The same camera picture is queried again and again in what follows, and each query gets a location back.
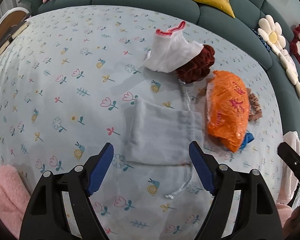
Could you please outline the white cotton glove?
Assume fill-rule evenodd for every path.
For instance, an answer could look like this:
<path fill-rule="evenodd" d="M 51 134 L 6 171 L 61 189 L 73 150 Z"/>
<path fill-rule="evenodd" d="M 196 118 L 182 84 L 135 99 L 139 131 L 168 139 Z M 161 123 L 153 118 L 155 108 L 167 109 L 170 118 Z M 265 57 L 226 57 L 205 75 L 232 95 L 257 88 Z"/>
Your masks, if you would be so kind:
<path fill-rule="evenodd" d="M 143 66 L 154 72 L 171 73 L 200 54 L 203 44 L 189 42 L 183 36 L 186 22 L 162 31 L 157 29 Z"/>

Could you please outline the pink fluffy sleeve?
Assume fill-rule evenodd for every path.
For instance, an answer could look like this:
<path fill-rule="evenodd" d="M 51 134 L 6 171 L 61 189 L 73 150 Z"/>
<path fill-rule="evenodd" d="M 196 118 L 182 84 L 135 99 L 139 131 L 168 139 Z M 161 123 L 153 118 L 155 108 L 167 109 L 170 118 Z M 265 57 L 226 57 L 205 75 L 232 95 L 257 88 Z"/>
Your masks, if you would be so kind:
<path fill-rule="evenodd" d="M 16 168 L 0 166 L 0 219 L 15 238 L 20 236 L 29 200 L 30 194 Z"/>

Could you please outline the blue knitted scarf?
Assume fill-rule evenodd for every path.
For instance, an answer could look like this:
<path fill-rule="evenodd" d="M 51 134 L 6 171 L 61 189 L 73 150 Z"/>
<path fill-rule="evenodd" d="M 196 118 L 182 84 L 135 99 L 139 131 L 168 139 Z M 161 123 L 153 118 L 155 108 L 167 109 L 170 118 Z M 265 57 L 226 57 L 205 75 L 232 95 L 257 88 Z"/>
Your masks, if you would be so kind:
<path fill-rule="evenodd" d="M 266 50 L 268 52 L 270 52 L 271 51 L 271 47 L 267 44 L 267 42 L 264 40 L 264 38 L 255 29 L 251 28 L 251 30 L 258 37 L 258 39 L 264 45 L 264 47 L 266 48 Z"/>

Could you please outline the floral light blue tablecloth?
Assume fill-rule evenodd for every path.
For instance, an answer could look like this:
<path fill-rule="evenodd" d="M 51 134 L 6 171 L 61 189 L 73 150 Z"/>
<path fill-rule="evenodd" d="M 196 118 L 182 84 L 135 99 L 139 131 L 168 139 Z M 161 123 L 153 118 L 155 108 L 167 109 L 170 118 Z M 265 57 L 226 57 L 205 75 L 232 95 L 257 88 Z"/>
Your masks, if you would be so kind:
<path fill-rule="evenodd" d="M 194 171 L 174 199 L 132 184 L 136 166 L 123 155 L 125 109 L 143 98 L 184 109 L 172 74 L 143 67 L 156 29 L 172 16 L 90 5 L 50 11 L 0 56 L 0 166 L 16 168 L 29 194 L 45 171 L 70 171 L 105 143 L 114 157 L 90 201 L 110 239 L 193 239 L 213 197 Z"/>

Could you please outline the book on side table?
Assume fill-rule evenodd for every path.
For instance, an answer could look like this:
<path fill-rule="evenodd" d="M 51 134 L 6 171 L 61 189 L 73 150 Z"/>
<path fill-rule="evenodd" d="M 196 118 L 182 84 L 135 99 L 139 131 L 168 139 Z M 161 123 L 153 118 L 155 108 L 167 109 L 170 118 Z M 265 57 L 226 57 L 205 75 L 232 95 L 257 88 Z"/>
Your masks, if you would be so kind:
<path fill-rule="evenodd" d="M 0 40 L 0 55 L 7 49 L 7 47 L 29 26 L 29 22 L 22 21 L 7 31 Z"/>

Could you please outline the teal sectional sofa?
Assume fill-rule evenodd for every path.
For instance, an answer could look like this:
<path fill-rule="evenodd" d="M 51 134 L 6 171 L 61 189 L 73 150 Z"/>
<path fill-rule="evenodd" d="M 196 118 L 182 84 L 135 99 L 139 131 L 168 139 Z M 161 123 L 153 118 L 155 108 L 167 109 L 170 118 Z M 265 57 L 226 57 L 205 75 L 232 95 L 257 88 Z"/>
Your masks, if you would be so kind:
<path fill-rule="evenodd" d="M 279 103 L 283 132 L 296 131 L 300 139 L 300 100 L 277 56 L 268 52 L 254 31 L 258 20 L 271 15 L 281 25 L 287 42 L 294 34 L 268 0 L 230 0 L 234 17 L 192 0 L 20 0 L 32 15 L 79 5 L 123 5 L 171 15 L 194 23 L 228 40 L 254 58 L 265 69 Z"/>

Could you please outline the brown fabric scrunchie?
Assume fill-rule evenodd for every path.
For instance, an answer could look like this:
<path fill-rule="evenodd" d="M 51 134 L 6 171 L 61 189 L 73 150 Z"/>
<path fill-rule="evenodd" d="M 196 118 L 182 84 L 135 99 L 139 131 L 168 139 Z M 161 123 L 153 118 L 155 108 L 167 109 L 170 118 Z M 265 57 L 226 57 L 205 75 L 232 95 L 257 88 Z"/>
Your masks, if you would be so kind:
<path fill-rule="evenodd" d="M 251 92 L 250 88 L 247 88 L 248 99 L 250 103 L 249 108 L 249 121 L 257 121 L 262 118 L 262 109 L 257 96 Z"/>

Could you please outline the white daisy pillow flat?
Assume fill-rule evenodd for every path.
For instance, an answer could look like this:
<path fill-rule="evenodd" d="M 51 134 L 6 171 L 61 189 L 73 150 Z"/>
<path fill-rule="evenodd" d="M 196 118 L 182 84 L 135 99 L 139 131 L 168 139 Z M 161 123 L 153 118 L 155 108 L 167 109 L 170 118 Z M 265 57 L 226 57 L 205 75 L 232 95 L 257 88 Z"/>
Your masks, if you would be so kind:
<path fill-rule="evenodd" d="M 292 60 L 290 54 L 287 50 L 283 49 L 279 53 L 279 59 L 280 62 L 286 72 L 286 75 L 292 85 L 295 87 L 295 90 L 297 92 L 297 95 L 300 99 L 300 82 L 299 82 L 299 75 L 297 73 L 296 65 L 294 61 Z"/>

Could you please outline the white daisy pillow upright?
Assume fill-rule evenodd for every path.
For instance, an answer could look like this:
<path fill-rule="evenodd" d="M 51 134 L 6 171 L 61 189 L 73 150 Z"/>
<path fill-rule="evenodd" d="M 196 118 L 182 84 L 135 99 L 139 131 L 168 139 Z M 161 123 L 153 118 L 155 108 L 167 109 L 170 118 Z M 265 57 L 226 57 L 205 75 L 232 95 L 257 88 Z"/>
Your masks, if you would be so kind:
<path fill-rule="evenodd" d="M 282 35 L 281 25 L 271 15 L 259 19 L 257 32 L 275 55 L 282 54 L 286 47 L 286 38 Z"/>

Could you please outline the grey drawstring pouch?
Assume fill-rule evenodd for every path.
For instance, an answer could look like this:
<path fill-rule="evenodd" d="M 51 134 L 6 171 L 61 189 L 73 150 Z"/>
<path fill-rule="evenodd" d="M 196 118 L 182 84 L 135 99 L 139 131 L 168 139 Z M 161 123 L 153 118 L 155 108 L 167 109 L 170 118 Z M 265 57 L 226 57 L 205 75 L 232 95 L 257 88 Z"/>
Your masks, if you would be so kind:
<path fill-rule="evenodd" d="M 189 157 L 192 141 L 203 143 L 202 116 L 191 107 L 190 85 L 180 82 L 184 109 L 159 106 L 143 98 L 125 109 L 123 155 L 136 166 L 132 184 L 151 195 L 174 199 L 193 180 Z"/>

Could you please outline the dark red pompom scrunchie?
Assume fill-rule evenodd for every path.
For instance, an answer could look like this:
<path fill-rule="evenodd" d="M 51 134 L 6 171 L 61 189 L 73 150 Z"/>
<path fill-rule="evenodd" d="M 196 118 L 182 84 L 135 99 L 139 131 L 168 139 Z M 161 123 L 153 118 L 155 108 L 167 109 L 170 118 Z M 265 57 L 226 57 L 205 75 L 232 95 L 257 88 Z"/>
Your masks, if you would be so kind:
<path fill-rule="evenodd" d="M 202 51 L 188 63 L 176 69 L 177 77 L 184 83 L 202 80 L 210 73 L 210 67 L 215 63 L 215 50 L 205 45 Z"/>

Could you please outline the orange plastic bag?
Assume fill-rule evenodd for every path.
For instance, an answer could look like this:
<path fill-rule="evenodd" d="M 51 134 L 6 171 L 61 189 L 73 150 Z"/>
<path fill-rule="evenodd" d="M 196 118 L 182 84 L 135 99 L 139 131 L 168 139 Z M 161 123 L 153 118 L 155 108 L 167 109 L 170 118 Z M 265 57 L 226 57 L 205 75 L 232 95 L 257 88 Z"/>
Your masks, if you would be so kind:
<path fill-rule="evenodd" d="M 207 133 L 235 153 L 245 137 L 249 99 L 242 79 L 225 70 L 213 71 L 207 84 Z"/>

